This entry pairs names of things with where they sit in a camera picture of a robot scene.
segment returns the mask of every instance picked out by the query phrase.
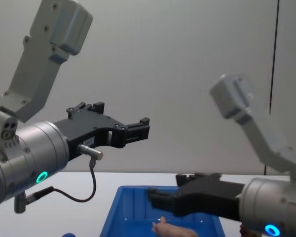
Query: cable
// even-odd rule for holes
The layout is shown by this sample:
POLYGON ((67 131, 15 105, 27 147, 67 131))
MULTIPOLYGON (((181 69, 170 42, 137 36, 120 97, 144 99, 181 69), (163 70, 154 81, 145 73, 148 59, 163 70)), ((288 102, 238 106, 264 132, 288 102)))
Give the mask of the cable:
POLYGON ((96 190, 97 190, 97 182, 96 182, 96 180, 95 180, 95 175, 94 175, 94 172, 93 172, 93 168, 90 168, 90 171, 91 171, 91 176, 92 176, 92 180, 93 180, 93 191, 92 191, 91 196, 88 197, 87 199, 77 199, 77 198, 75 198, 75 197, 73 197, 73 196, 70 196, 69 194, 67 194, 67 193, 65 193, 64 191, 59 190, 59 189, 54 189, 54 191, 55 191, 55 192, 58 192, 58 193, 60 193, 60 194, 62 194, 62 195, 64 195, 64 196, 66 196, 66 197, 68 197, 68 198, 70 198, 71 200, 76 201, 76 202, 87 202, 87 201, 90 201, 90 200, 94 197, 95 192, 96 192, 96 190))
POLYGON ((95 175, 94 175, 94 167, 95 167, 95 164, 96 164, 96 159, 95 158, 91 158, 90 160, 90 163, 89 163, 89 167, 90 167, 90 172, 91 172, 91 176, 92 176, 92 181, 93 181, 93 191, 92 191, 92 194, 90 197, 88 197, 87 199, 77 199, 73 196, 70 196, 69 194, 65 193, 64 191, 62 190, 59 190, 59 189, 55 189, 53 186, 50 186, 46 189, 43 189, 43 190, 40 190, 36 193, 33 193, 32 195, 28 196, 26 199, 27 199, 27 205, 34 202, 34 201, 37 201, 39 200, 40 198, 50 194, 51 192, 58 192, 66 197, 68 197, 69 199, 73 200, 73 201, 76 201, 76 202, 87 202, 87 201, 90 201, 94 195, 95 195, 95 192, 97 190, 97 182, 95 180, 95 175))

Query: blue tray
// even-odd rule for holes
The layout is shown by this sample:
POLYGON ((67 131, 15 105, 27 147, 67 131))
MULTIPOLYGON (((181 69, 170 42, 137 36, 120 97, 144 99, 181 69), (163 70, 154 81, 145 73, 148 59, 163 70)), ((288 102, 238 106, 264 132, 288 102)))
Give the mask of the blue tray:
MULTIPOLYGON (((195 213, 174 217, 172 213, 154 209, 148 201, 147 189, 151 186, 122 186, 115 195, 100 237, 155 237, 152 222, 161 216, 176 226, 195 230, 200 237, 225 237, 219 218, 195 213)), ((174 192, 177 187, 157 187, 174 192)))

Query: green led ring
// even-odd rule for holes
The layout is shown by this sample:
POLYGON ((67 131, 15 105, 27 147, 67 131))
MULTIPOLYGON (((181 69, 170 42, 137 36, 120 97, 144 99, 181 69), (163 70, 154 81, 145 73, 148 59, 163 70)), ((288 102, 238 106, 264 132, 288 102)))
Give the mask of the green led ring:
POLYGON ((37 183, 40 183, 41 181, 45 180, 48 176, 48 173, 46 171, 42 172, 36 179, 37 183))

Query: human hand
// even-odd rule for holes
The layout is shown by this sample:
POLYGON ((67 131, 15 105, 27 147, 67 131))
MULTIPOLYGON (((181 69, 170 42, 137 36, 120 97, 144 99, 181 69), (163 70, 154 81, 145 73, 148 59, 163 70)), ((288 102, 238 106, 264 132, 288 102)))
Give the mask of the human hand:
POLYGON ((160 217, 159 223, 152 223, 152 231, 159 237, 199 237, 191 229, 168 224, 166 218, 163 216, 160 217))

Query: black cable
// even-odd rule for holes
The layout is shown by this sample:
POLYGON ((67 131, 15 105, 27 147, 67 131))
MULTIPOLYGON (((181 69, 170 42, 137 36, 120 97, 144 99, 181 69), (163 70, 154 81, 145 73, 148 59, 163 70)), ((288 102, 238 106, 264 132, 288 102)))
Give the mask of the black cable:
POLYGON ((92 168, 92 167, 90 168, 90 171, 91 171, 91 176, 92 176, 92 180, 93 180, 93 191, 92 191, 91 196, 88 197, 87 199, 77 199, 77 198, 75 198, 75 197, 73 197, 73 196, 70 196, 69 194, 67 194, 67 193, 65 193, 64 191, 59 190, 59 189, 54 189, 54 191, 55 191, 55 192, 58 192, 58 193, 60 193, 60 194, 62 194, 62 195, 64 195, 64 196, 66 196, 66 197, 68 197, 68 198, 70 198, 71 200, 76 201, 76 202, 87 202, 87 201, 90 201, 90 200, 94 197, 95 192, 96 192, 96 190, 97 190, 97 182, 96 182, 96 180, 95 180, 95 175, 94 175, 94 172, 93 172, 93 168, 92 168))
MULTIPOLYGON (((277 0, 276 9, 276 21, 275 21, 275 36, 274 36, 274 48, 273 48, 273 61, 272 61, 272 76, 271 76, 271 90, 270 90, 270 101, 269 101, 269 114, 272 111, 272 98, 273 98, 273 86, 274 86, 274 70, 275 70, 275 58, 276 58, 276 43, 277 43, 277 28, 278 28, 278 17, 280 12, 280 0, 277 0)), ((264 166, 264 175, 267 173, 267 166, 264 166)))
POLYGON ((59 190, 59 189, 55 189, 53 186, 50 186, 46 189, 43 189, 43 190, 40 190, 36 193, 33 193, 32 195, 28 196, 27 197, 27 205, 34 202, 34 201, 37 201, 39 200, 40 198, 50 194, 51 192, 55 191, 55 192, 58 192, 68 198, 70 198, 71 200, 73 201, 76 201, 76 202, 87 202, 87 201, 90 201, 94 195, 95 195, 95 192, 97 190, 97 182, 95 180, 95 175, 94 175, 94 167, 95 167, 95 164, 96 164, 96 159, 95 158, 91 158, 90 160, 90 163, 89 163, 89 167, 90 167, 90 172, 91 172, 91 176, 92 176, 92 181, 93 181, 93 191, 92 191, 92 194, 90 197, 88 197, 87 199, 77 199, 73 196, 70 196, 69 194, 65 193, 64 191, 62 190, 59 190))

